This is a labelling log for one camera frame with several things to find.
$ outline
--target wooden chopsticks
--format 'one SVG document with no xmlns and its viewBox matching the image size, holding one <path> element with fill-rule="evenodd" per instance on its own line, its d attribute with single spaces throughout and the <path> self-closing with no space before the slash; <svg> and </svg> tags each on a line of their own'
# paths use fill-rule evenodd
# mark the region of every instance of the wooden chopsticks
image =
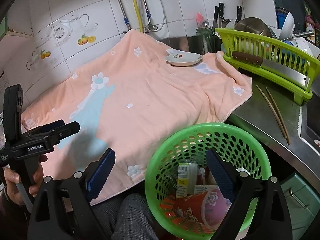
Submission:
<svg viewBox="0 0 320 240">
<path fill-rule="evenodd" d="M 270 96 L 271 101 L 272 101 L 272 103 L 273 103 L 273 105 L 272 105 L 272 104 L 270 103 L 269 99 L 267 98 L 267 96 L 266 96 L 266 95 L 264 94 L 264 92 L 261 90 L 261 88 L 260 88 L 258 85 L 256 85 L 256 87 L 259 89 L 260 93 L 262 94 L 262 96 L 264 97 L 264 99 L 267 101 L 267 103 L 268 103 L 268 105 L 269 105 L 269 107 L 270 107 L 273 115 L 275 116 L 276 121 L 277 121 L 277 123 L 278 123 L 278 125 L 279 125 L 279 127 L 280 127 L 281 133 L 282 133 L 282 135 L 283 135 L 283 138 L 286 139 L 288 145 L 290 145 L 291 142 L 290 142 L 290 138 L 289 138 L 289 133 L 288 133 L 287 127 L 286 127 L 286 125 L 285 125 L 285 123 L 284 123 L 284 120 L 283 120 L 283 118 L 282 118 L 282 115 L 281 115 L 281 113 L 280 113 L 280 110 L 279 110 L 279 108 L 278 108 L 275 100 L 273 99 L 273 96 L 271 95 L 270 91 L 269 91 L 268 88 L 266 87 L 266 90 L 267 90 L 267 92 L 268 92 L 268 95 Z"/>
</svg>

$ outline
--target knife handle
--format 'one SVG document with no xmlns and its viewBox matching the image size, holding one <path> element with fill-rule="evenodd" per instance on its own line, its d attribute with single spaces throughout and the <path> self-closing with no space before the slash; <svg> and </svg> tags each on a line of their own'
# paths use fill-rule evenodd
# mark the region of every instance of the knife handle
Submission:
<svg viewBox="0 0 320 240">
<path fill-rule="evenodd" d="M 216 6 L 214 9 L 214 19 L 218 20 L 218 14 L 219 14 L 219 6 Z"/>
<path fill-rule="evenodd" d="M 221 3 L 219 3 L 219 18 L 220 19 L 224 19 L 223 14 L 224 14 L 224 3 L 221 2 Z"/>
<path fill-rule="evenodd" d="M 244 52 L 233 51 L 232 57 L 236 60 L 243 61 L 245 63 L 249 63 L 256 66 L 261 66 L 263 62 L 263 57 L 259 57 L 256 55 L 251 55 Z"/>
<path fill-rule="evenodd" d="M 241 21 L 241 18 L 242 18 L 242 6 L 238 5 L 236 24 Z"/>
</svg>

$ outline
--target gray plaid pants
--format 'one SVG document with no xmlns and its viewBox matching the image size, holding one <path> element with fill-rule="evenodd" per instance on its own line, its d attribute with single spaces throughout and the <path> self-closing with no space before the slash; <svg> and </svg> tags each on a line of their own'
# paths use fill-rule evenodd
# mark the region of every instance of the gray plaid pants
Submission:
<svg viewBox="0 0 320 240">
<path fill-rule="evenodd" d="M 126 198 L 118 195 L 92 209 L 110 240 L 158 240 L 155 230 L 159 224 L 140 194 L 133 193 Z"/>
</svg>

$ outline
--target white bowl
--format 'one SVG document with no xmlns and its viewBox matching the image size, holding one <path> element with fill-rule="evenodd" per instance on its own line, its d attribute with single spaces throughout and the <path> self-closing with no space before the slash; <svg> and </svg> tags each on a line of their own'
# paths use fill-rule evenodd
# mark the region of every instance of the white bowl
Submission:
<svg viewBox="0 0 320 240">
<path fill-rule="evenodd" d="M 289 12 L 287 17 L 285 18 L 280 36 L 279 36 L 279 40 L 284 40 L 287 38 L 290 38 L 292 36 L 292 33 L 294 31 L 294 18 L 292 16 L 292 14 Z"/>
<path fill-rule="evenodd" d="M 166 61 L 178 67 L 188 67 L 197 64 L 202 59 L 200 54 L 180 51 L 166 57 Z"/>
</svg>

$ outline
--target green plastic bin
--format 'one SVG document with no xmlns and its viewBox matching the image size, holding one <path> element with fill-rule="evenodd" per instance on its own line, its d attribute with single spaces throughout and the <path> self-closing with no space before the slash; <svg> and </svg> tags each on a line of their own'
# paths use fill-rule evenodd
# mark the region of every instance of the green plastic bin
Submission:
<svg viewBox="0 0 320 240">
<path fill-rule="evenodd" d="M 320 72 L 320 61 L 306 52 L 289 44 L 266 36 L 235 31 L 232 29 L 215 29 L 221 36 L 226 49 L 224 59 L 235 68 L 243 68 L 294 93 L 294 101 L 302 105 L 312 97 L 311 84 Z M 295 84 L 276 71 L 268 71 L 260 66 L 240 62 L 232 57 L 233 51 L 245 52 L 275 61 L 281 65 L 292 68 L 310 78 L 307 87 Z"/>
<path fill-rule="evenodd" d="M 150 210 L 160 225 L 184 240 L 210 239 L 214 231 L 178 217 L 173 211 L 178 163 L 195 160 L 206 166 L 206 152 L 215 149 L 223 160 L 243 167 L 253 178 L 271 176 L 268 157 L 260 143 L 246 131 L 223 123 L 203 123 L 169 137 L 153 155 L 146 172 L 145 189 Z M 251 201 L 241 231 L 247 228 L 257 205 Z"/>
</svg>

